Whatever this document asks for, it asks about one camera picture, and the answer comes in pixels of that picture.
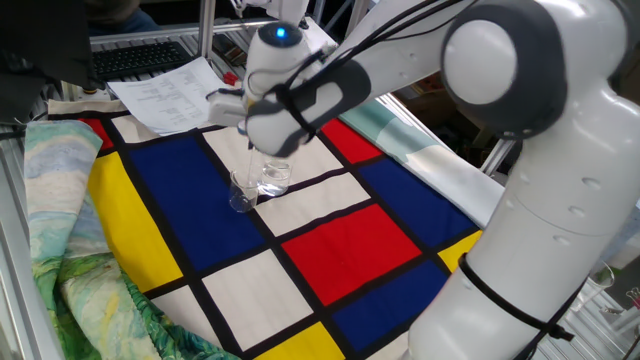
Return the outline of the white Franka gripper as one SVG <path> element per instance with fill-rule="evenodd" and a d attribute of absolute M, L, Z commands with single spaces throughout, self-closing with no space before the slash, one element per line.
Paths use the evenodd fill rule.
<path fill-rule="evenodd" d="M 216 92 L 207 97 L 208 121 L 214 125 L 236 127 L 248 142 L 248 149 L 254 148 L 246 130 L 246 108 L 240 95 Z"/>

